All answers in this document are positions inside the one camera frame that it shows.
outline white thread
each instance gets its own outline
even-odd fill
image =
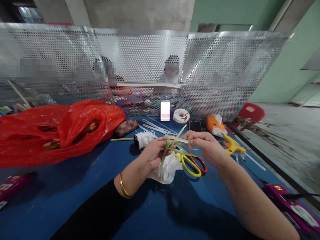
[[[154,138],[155,134],[153,130],[151,130],[151,132],[141,132],[135,135],[135,139],[139,142],[139,149],[146,147]]]

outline metal partition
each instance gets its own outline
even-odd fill
[[[225,121],[238,114],[291,37],[7,23],[0,32],[1,104],[18,101],[6,83],[11,79],[40,104],[98,99],[128,114],[158,115],[158,101],[171,99],[172,109],[185,108],[191,117],[221,114]],[[181,88],[114,86],[133,82]]]

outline green wall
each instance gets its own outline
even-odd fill
[[[285,0],[195,0],[190,31],[199,23],[253,24],[268,30]],[[316,71],[300,70],[320,47],[320,0],[316,0],[293,31],[295,34],[262,79],[249,101],[285,103]]]
[[[250,102],[286,103],[318,71],[300,70],[320,47],[320,0],[316,0],[294,29]]]
[[[191,32],[199,23],[251,24],[252,30],[268,30],[285,0],[195,0]]]

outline tissue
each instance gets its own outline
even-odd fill
[[[182,164],[178,158],[176,158],[173,154],[166,156],[164,159],[163,166],[160,171],[160,176],[158,177],[158,173],[160,170],[160,166],[152,171],[148,178],[154,179],[159,183],[170,184],[174,179],[174,175],[176,170],[182,170]]]

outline checkered wallet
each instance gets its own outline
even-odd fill
[[[138,127],[139,127],[139,123],[134,119],[130,119],[120,123],[120,125],[116,127],[116,129],[114,130],[114,133],[119,137],[123,137],[131,133]]]

